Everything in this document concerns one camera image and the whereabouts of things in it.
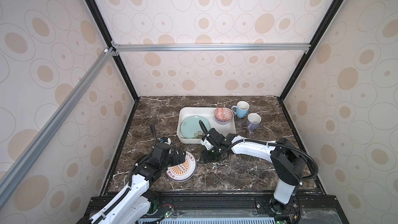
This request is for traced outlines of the white plastic bin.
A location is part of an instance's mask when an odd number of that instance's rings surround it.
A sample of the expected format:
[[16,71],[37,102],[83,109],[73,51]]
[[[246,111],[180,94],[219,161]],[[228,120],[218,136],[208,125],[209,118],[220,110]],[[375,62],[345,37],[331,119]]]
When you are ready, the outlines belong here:
[[215,107],[184,107],[179,112],[177,136],[184,144],[200,144],[204,134],[199,121],[209,131],[214,128],[220,134],[235,134],[234,117],[228,122],[219,122],[215,117]]

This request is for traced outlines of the white plate orange sunburst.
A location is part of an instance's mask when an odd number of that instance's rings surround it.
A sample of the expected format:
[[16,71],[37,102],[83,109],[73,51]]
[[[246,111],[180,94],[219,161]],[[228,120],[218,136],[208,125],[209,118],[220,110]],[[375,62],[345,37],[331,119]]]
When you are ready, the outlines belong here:
[[166,175],[169,179],[177,182],[189,180],[196,172],[197,160],[190,152],[186,152],[185,162],[177,166],[169,167]]

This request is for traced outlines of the mint green flower plate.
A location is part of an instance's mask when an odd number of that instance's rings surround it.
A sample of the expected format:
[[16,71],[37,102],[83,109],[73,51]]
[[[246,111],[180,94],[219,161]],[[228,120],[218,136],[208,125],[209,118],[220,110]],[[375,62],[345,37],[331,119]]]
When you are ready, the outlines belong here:
[[201,139],[204,132],[200,126],[200,121],[203,122],[206,130],[210,130],[209,121],[202,116],[190,116],[184,119],[180,125],[180,131],[186,139]]

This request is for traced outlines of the purple bowl patterned inside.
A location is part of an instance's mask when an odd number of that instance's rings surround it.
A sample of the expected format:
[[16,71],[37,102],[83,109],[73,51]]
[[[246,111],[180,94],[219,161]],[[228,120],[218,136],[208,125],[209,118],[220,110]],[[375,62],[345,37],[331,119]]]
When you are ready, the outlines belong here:
[[233,112],[226,107],[215,109],[214,117],[219,123],[228,123],[233,118]]

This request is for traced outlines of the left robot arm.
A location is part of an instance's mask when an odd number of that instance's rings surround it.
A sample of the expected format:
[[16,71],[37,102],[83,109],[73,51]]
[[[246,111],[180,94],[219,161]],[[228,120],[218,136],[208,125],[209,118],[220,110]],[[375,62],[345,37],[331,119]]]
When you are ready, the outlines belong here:
[[133,224],[142,216],[155,211],[156,193],[150,187],[168,168],[183,164],[187,152],[154,139],[149,154],[138,159],[130,170],[129,182],[91,218],[81,218],[79,224]]

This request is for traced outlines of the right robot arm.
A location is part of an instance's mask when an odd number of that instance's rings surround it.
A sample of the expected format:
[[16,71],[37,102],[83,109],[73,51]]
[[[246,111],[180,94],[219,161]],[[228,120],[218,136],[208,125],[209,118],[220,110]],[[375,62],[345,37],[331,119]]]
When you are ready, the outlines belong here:
[[288,205],[302,182],[314,179],[319,172],[316,161],[285,138],[259,141],[237,134],[223,136],[212,128],[204,131],[201,145],[204,146],[204,163],[222,160],[230,154],[252,156],[272,163],[278,176],[271,200],[274,206]]

